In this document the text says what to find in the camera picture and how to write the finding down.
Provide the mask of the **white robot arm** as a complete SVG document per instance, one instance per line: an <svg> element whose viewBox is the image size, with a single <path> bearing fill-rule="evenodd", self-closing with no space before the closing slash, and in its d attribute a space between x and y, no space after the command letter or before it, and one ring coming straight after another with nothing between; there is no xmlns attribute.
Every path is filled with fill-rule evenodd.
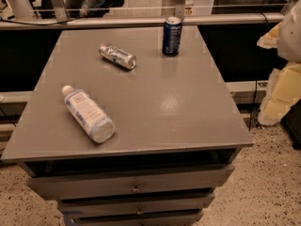
<svg viewBox="0 0 301 226"><path fill-rule="evenodd" d="M269 75L266 95L260 105L258 122L272 126L301 99L301 0L275 25L257 45L264 49L277 49L277 55L287 64L273 69Z"/></svg>

